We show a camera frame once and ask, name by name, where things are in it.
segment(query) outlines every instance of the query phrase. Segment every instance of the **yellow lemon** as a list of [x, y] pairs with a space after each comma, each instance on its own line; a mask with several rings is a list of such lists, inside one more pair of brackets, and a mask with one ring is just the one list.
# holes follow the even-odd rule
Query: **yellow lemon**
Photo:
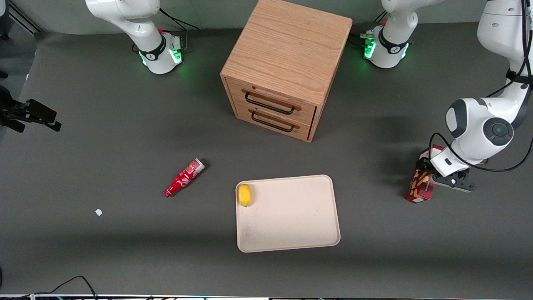
[[247, 184], [241, 184], [239, 186], [239, 202], [244, 207], [252, 204], [252, 190]]

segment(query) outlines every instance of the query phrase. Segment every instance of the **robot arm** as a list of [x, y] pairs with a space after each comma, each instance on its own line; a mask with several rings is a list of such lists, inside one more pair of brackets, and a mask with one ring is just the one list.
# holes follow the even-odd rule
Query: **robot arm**
[[85, 0], [85, 4], [95, 17], [122, 29], [133, 40], [153, 73], [168, 73], [181, 63], [180, 39], [160, 33], [147, 19], [159, 11], [159, 0]]
[[[510, 70], [508, 86], [498, 97], [456, 100], [446, 113], [446, 125], [455, 140], [451, 147], [469, 164], [478, 164], [509, 145], [525, 119], [531, 95], [530, 74], [525, 63], [522, 40], [521, 0], [488, 1], [478, 26], [478, 39], [489, 51], [506, 57]], [[431, 164], [442, 176], [465, 170], [448, 147], [433, 150]]]
[[416, 10], [444, 0], [381, 0], [390, 14], [386, 25], [376, 26], [361, 37], [370, 39], [364, 57], [380, 68], [392, 68], [405, 56], [408, 40], [418, 25]]

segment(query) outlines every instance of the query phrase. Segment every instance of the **drawer handle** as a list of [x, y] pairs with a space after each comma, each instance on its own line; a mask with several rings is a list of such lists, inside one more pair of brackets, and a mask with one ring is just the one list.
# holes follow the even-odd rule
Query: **drawer handle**
[[269, 122], [266, 122], [266, 121], [263, 121], [263, 120], [259, 120], [259, 119], [257, 119], [255, 117], [255, 112], [252, 112], [252, 120], [254, 120], [257, 123], [261, 123], [261, 124], [264, 124], [266, 126], [270, 126], [270, 127], [276, 128], [277, 130], [281, 130], [281, 131], [284, 131], [284, 132], [291, 132], [294, 129], [294, 125], [292, 125], [290, 127], [290, 129], [286, 129], [286, 128], [283, 128], [283, 127], [280, 127], [280, 126], [277, 126], [277, 125], [274, 125], [274, 124], [270, 124]]
[[261, 106], [261, 107], [264, 107], [264, 108], [268, 108], [270, 110], [273, 110], [273, 111], [275, 111], [277, 113], [284, 114], [284, 115], [290, 115], [290, 114], [292, 114], [294, 112], [294, 106], [289, 111], [286, 111], [286, 110], [283, 110], [283, 109], [275, 108], [275, 107], [270, 106], [270, 105], [263, 104], [261, 102], [257, 102], [257, 101], [251, 100], [251, 99], [248, 98], [248, 96], [250, 96], [250, 93], [246, 92], [246, 94], [244, 95], [244, 99], [246, 99], [246, 101], [248, 103], [255, 104], [255, 105], [258, 105], [258, 106]]

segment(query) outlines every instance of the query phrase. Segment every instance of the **beige tray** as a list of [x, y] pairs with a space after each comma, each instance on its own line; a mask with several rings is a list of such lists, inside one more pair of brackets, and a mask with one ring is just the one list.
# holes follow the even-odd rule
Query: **beige tray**
[[[248, 184], [244, 207], [238, 188]], [[237, 246], [242, 252], [334, 246], [341, 240], [333, 182], [327, 175], [242, 181], [235, 188]]]

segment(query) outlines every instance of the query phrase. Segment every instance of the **wood grain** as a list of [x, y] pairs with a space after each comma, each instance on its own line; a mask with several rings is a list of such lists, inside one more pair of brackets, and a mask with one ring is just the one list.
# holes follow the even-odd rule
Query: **wood grain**
[[[301, 140], [316, 132], [352, 20], [281, 0], [259, 0], [220, 72], [235, 115]], [[249, 99], [290, 115], [251, 104]], [[251, 119], [250, 109], [274, 123], [297, 125], [290, 133]]]
[[322, 106], [352, 20], [259, 0], [222, 74]]
[[[306, 104], [304, 102], [297, 102], [293, 99], [287, 99], [279, 97], [273, 94], [265, 93], [257, 89], [255, 86], [246, 83], [239, 83], [227, 79], [228, 89], [231, 93], [231, 99], [233, 100], [233, 105], [240, 105], [245, 107], [250, 107], [253, 109], [263, 109], [267, 110], [270, 114], [275, 115], [281, 119], [288, 119], [296, 121], [299, 123], [304, 123], [306, 125], [311, 125], [313, 120], [315, 106]], [[292, 111], [290, 115], [276, 112], [275, 110], [268, 109], [259, 105], [252, 104], [246, 101], [246, 93], [248, 93], [248, 99], [271, 106], [286, 112]]]
[[[237, 110], [237, 118], [243, 120], [243, 121], [246, 121], [248, 123], [251, 123], [251, 124], [254, 124], [254, 125], [257, 125], [257, 126], [261, 126], [263, 128], [266, 128], [266, 129], [269, 129], [269, 130], [272, 130], [272, 131], [275, 131], [275, 132], [279, 132], [283, 135], [286, 135], [286, 136], [290, 136], [290, 137], [293, 137], [293, 138], [296, 138], [296, 139], [299, 139], [299, 140], [302, 140], [302, 141], [308, 141], [307, 140], [307, 137], [309, 135], [309, 130], [310, 130], [310, 126], [309, 125], [305, 125], [305, 124], [301, 124], [301, 123], [298, 123], [298, 122], [294, 122], [294, 121], [286, 121], [286, 120], [282, 120], [281, 118], [278, 118], [272, 114], [270, 114], [269, 112], [267, 111], [264, 111], [264, 110], [259, 110], [259, 109], [252, 109], [252, 108], [249, 108], [249, 107], [244, 107], [244, 106], [238, 106], [236, 105], [235, 106], [236, 110]], [[278, 129], [275, 129], [273, 128], [272, 126], [268, 126], [268, 125], [265, 125], [265, 124], [262, 124], [258, 121], [255, 121], [252, 119], [252, 113], [255, 112], [255, 118], [256, 119], [259, 119], [261, 121], [265, 121], [267, 123], [270, 123], [272, 125], [275, 125], [275, 126], [279, 126], [281, 128], [284, 128], [284, 129], [292, 129], [291, 132], [285, 132], [285, 131], [282, 131], [282, 130], [278, 130]]]

